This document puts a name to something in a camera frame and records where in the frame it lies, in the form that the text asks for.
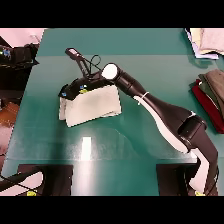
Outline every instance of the brown cloth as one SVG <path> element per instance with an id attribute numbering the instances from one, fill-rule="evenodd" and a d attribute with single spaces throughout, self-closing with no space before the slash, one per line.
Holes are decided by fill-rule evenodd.
<path id="1" fill-rule="evenodd" d="M 224 72 L 215 69 L 206 73 L 204 77 L 218 100 L 221 114 L 224 118 Z"/>
<path id="2" fill-rule="evenodd" d="M 0 111 L 0 125 L 11 127 L 16 122 L 16 116 L 19 111 L 19 106 L 12 102 L 6 104 Z"/>

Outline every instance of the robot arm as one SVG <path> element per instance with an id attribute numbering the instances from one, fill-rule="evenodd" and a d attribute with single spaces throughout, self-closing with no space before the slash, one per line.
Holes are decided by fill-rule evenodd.
<path id="1" fill-rule="evenodd" d="M 137 80 L 113 63 L 104 67 L 101 76 L 142 104 L 153 116 L 162 136 L 176 150 L 182 153 L 192 151 L 197 156 L 199 168 L 189 185 L 201 193 L 208 190 L 216 176 L 218 152 L 205 132 L 205 121 L 192 111 L 152 96 Z"/>

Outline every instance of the pile of clothes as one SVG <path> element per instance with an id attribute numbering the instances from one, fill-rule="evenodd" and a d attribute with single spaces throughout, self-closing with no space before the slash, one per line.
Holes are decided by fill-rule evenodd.
<path id="1" fill-rule="evenodd" d="M 224 55 L 224 28 L 185 28 L 196 58 Z"/>
<path id="2" fill-rule="evenodd" d="M 215 69 L 198 77 L 192 91 L 217 132 L 224 134 L 224 72 Z"/>

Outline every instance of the robotic arm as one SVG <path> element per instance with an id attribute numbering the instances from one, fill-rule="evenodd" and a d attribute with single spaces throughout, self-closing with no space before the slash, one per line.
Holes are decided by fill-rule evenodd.
<path id="1" fill-rule="evenodd" d="M 82 72 L 89 72 L 88 69 L 81 67 L 80 60 L 86 59 L 78 51 L 68 48 L 66 54 L 78 63 Z M 191 151 L 197 156 L 196 170 L 189 185 L 200 193 L 209 190 L 217 174 L 218 152 L 205 132 L 207 125 L 204 120 L 192 111 L 168 104 L 152 96 L 137 80 L 114 63 L 107 64 L 94 74 L 83 73 L 83 76 L 81 79 L 74 80 L 71 85 L 65 85 L 59 96 L 74 100 L 82 93 L 81 87 L 84 85 L 88 91 L 105 85 L 116 85 L 149 111 L 162 136 L 176 150 L 182 153 Z"/>

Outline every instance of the green table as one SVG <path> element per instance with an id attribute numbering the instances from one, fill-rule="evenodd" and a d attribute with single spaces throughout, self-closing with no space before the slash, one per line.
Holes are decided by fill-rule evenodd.
<path id="1" fill-rule="evenodd" d="M 58 92 L 81 77 L 77 64 L 64 53 L 68 47 L 88 59 L 99 54 L 101 67 L 117 63 L 151 94 L 204 118 L 219 151 L 218 190 L 224 195 L 224 136 L 215 132 L 189 88 L 198 74 L 224 68 L 224 63 L 222 58 L 195 59 L 183 29 L 46 30 L 37 55 L 40 64 L 30 75 L 3 175 L 14 174 L 21 163 L 73 164 L 72 195 L 159 195 L 157 163 L 195 162 L 191 154 L 173 149 L 151 115 L 122 92 L 119 116 L 72 128 L 59 121 Z M 84 137 L 91 137 L 90 161 L 80 161 Z"/>

